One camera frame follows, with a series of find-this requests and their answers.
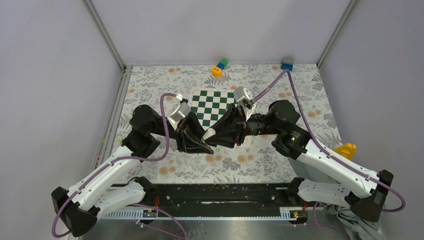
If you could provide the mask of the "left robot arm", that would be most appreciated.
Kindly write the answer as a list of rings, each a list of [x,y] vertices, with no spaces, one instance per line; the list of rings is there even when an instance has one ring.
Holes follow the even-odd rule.
[[[153,135],[164,136],[167,148],[174,139],[179,152],[213,154],[202,139],[205,130],[186,102],[181,102],[168,117],[146,104],[139,105],[129,123],[130,133],[105,162],[68,189],[59,186],[51,193],[55,221],[62,221],[74,237],[86,234],[100,217],[121,207],[138,202],[148,206],[154,202],[155,187],[145,178],[106,194],[116,180],[145,162],[160,145]]]

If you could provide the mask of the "blue green toy block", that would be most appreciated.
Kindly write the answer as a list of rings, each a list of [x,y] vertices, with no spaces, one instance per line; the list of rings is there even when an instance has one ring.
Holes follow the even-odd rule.
[[[222,58],[220,62],[216,65],[216,67],[218,67],[219,69],[223,71],[227,67],[227,65],[228,65],[228,60],[226,58]]]

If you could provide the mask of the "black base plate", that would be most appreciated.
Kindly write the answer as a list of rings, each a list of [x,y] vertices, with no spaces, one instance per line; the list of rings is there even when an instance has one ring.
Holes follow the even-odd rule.
[[[280,218],[282,210],[306,211],[305,202],[287,192],[288,183],[155,184],[139,204],[175,218]]]

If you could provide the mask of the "green white chessboard mat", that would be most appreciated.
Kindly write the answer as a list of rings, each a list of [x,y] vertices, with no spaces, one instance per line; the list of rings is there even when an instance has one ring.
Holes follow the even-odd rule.
[[[239,106],[234,99],[233,91],[216,88],[196,88],[192,91],[189,105],[205,131],[212,127],[228,108]]]

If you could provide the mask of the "grey cloth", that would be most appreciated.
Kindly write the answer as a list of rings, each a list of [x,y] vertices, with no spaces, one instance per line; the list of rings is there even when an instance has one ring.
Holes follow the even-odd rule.
[[[289,159],[297,175],[304,171],[320,170],[337,183],[323,183],[298,177],[292,181],[294,195],[306,202],[326,205],[326,211],[336,214],[351,239],[383,240],[379,232],[379,218],[387,196],[387,189],[374,182],[383,172],[364,168],[351,160],[333,154],[301,154]]]

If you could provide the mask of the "floral tablecloth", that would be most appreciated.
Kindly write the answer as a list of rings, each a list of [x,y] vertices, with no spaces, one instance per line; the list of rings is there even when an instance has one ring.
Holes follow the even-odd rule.
[[[181,94],[192,100],[194,89],[219,89],[233,91],[245,87],[253,95],[263,91],[279,74],[279,64],[230,64],[220,77],[211,74],[207,65],[134,66],[124,99],[113,146],[117,148],[131,131],[130,119],[139,105],[149,105],[160,110],[160,97],[164,93]],[[296,64],[291,76],[291,89],[287,76],[262,97],[256,112],[265,114],[271,103],[299,98],[306,122],[324,145],[335,148],[342,145],[338,126],[317,66]],[[288,183],[295,177],[311,181],[332,183],[333,179],[319,170],[296,174],[288,158],[281,156],[271,143],[274,135],[249,136],[241,146],[215,147],[210,154],[187,154],[177,150],[170,141],[165,159],[138,165],[122,175],[118,184],[126,184],[133,177],[146,177],[152,183]]]

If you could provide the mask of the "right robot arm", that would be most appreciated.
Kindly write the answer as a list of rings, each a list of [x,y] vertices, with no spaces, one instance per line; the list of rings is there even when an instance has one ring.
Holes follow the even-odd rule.
[[[284,157],[312,166],[335,180],[321,183],[294,178],[286,190],[293,206],[321,202],[350,209],[359,218],[377,222],[383,212],[393,174],[373,171],[351,162],[323,146],[308,131],[297,125],[300,114],[288,100],[273,102],[266,114],[246,117],[241,106],[232,104],[225,114],[203,135],[213,147],[233,148],[247,136],[275,135],[272,146]]]

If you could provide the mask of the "blue grey toy brick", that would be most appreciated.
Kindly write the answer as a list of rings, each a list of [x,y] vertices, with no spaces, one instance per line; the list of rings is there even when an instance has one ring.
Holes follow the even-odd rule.
[[[289,56],[285,56],[281,60],[281,70],[292,71],[294,67],[295,59]]]

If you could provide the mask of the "aluminium frame rail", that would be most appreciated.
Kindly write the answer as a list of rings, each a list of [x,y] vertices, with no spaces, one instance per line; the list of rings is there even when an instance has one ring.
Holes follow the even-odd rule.
[[[110,106],[107,121],[100,138],[98,150],[96,151],[93,169],[103,163],[113,152],[115,136],[120,122],[120,117],[127,95],[130,78],[133,72],[133,65],[127,65],[121,73],[121,78],[115,90],[112,104]]]

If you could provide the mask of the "yellow toy piece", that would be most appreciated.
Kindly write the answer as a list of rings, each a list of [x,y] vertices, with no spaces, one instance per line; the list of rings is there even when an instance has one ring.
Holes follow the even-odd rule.
[[[333,149],[334,152],[338,153],[339,155],[343,156],[348,160],[352,160],[356,150],[357,146],[352,143],[346,143]]]

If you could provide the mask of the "orange round toy brick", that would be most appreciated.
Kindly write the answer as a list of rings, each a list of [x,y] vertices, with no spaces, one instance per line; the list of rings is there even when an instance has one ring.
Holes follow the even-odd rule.
[[[210,71],[211,74],[215,77],[220,77],[222,75],[222,69],[218,66],[213,66]]]

